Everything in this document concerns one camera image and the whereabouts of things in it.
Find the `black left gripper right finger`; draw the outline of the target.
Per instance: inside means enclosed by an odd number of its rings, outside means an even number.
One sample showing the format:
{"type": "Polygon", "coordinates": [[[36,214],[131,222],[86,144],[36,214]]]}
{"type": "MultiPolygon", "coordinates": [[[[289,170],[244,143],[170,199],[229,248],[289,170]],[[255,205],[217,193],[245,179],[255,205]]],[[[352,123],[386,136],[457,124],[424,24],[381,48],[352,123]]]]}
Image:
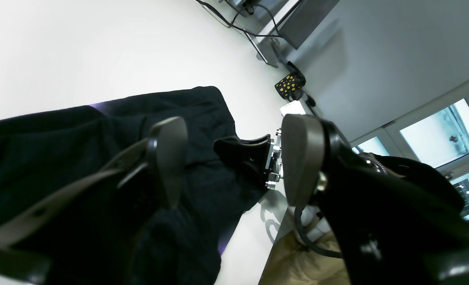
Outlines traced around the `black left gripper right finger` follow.
{"type": "Polygon", "coordinates": [[[286,115],[284,187],[301,211],[317,205],[353,285],[469,285],[469,222],[436,196],[355,154],[335,124],[286,115]]]}

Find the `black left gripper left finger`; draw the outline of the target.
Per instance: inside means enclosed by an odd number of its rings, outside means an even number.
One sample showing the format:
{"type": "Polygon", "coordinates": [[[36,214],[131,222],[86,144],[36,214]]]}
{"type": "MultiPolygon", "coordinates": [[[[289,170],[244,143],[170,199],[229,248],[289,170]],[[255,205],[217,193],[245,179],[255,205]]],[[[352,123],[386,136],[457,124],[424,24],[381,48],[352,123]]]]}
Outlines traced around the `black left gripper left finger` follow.
{"type": "Polygon", "coordinates": [[[148,137],[0,226],[0,276],[34,285],[127,285],[138,241],[184,185],[186,121],[154,124],[148,137]]]}

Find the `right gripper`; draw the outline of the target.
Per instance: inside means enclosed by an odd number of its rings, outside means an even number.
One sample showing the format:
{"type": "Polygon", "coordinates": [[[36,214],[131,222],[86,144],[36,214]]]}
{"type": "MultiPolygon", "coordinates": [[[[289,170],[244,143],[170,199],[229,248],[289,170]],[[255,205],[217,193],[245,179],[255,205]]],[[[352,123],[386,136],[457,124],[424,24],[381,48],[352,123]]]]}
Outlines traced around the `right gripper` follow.
{"type": "Polygon", "coordinates": [[[253,140],[224,137],[214,141],[213,150],[224,164],[241,171],[251,182],[275,190],[284,178],[282,134],[278,128],[274,138],[270,134],[253,140]]]}

